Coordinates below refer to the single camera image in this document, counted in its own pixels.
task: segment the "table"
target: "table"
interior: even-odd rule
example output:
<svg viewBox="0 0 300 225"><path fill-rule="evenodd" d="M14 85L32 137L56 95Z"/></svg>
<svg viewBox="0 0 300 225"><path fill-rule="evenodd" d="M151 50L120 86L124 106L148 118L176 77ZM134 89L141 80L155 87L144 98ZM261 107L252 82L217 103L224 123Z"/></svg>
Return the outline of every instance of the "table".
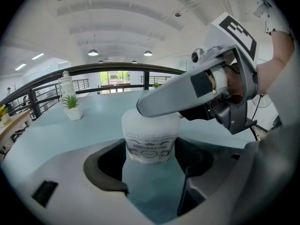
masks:
<svg viewBox="0 0 300 225"><path fill-rule="evenodd" d="M11 116L10 121L5 125L0 122L0 149L2 149L8 139L10 139L15 131L25 122L27 122L28 125L32 123L30 110Z"/></svg>
<svg viewBox="0 0 300 225"><path fill-rule="evenodd" d="M11 185L17 187L22 179L55 155L123 138L121 117L128 109L135 108L137 100L146 92L82 97L79 101L83 116L77 121L68 119L60 103L53 106L24 132L4 160L2 169ZM244 148L248 142L255 140L249 129L231 135L215 120L182 119L179 136L235 148ZM176 217L184 174L174 153L170 161L157 165L143 165L127 159L123 167L123 181L130 191L128 199L147 217L156 223Z"/></svg>

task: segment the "dome pendant light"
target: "dome pendant light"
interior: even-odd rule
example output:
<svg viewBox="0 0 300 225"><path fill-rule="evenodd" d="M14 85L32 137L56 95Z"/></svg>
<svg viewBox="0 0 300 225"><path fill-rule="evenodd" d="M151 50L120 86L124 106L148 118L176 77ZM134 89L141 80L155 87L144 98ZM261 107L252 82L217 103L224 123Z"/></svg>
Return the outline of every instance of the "dome pendant light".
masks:
<svg viewBox="0 0 300 225"><path fill-rule="evenodd" d="M145 51L144 55L145 56L152 56L152 52L151 51Z"/></svg>
<svg viewBox="0 0 300 225"><path fill-rule="evenodd" d="M97 52L96 49L92 49L92 50L89 51L88 55L89 55L89 56L97 56L97 55L98 55L98 52Z"/></svg>

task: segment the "white plant pot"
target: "white plant pot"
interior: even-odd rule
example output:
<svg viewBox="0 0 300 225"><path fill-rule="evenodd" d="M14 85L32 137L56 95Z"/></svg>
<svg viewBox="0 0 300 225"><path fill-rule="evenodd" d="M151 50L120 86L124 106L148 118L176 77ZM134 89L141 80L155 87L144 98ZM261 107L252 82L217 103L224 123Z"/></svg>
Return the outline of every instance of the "white plant pot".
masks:
<svg viewBox="0 0 300 225"><path fill-rule="evenodd" d="M10 116L8 113L4 114L2 117L1 117L1 121L3 124L7 124L9 121L10 121Z"/></svg>
<svg viewBox="0 0 300 225"><path fill-rule="evenodd" d="M146 118L137 109L128 110L122 117L122 130L130 158L144 164L167 161L179 127L180 118L174 113Z"/></svg>
<svg viewBox="0 0 300 225"><path fill-rule="evenodd" d="M66 109L65 111L67 116L72 121L79 120L83 115L83 111L80 105L78 105L76 108Z"/></svg>

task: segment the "white bottle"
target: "white bottle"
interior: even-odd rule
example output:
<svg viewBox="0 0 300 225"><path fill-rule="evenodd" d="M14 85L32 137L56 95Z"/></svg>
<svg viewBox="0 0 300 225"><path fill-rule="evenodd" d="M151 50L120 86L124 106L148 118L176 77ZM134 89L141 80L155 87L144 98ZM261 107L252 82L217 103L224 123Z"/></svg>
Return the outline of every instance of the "white bottle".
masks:
<svg viewBox="0 0 300 225"><path fill-rule="evenodd" d="M180 118L172 113L156 118L143 117L137 109L122 117L122 130L129 156L145 164L168 160L180 127Z"/></svg>
<svg viewBox="0 0 300 225"><path fill-rule="evenodd" d="M63 77L58 80L61 96L67 97L75 95L72 76L69 75L68 71L64 71L62 76Z"/></svg>

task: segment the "fan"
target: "fan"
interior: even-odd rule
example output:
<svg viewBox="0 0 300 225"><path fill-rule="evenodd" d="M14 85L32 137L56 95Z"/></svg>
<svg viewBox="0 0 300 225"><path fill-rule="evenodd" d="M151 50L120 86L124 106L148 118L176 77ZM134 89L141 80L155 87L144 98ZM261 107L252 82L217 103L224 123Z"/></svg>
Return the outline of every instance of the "fan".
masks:
<svg viewBox="0 0 300 225"><path fill-rule="evenodd" d="M252 102L256 106L255 112L252 117L252 120L253 120L257 109L268 107L272 103L272 100L270 99L270 97L268 95L264 94L264 95L257 95L255 98L252 99Z"/></svg>

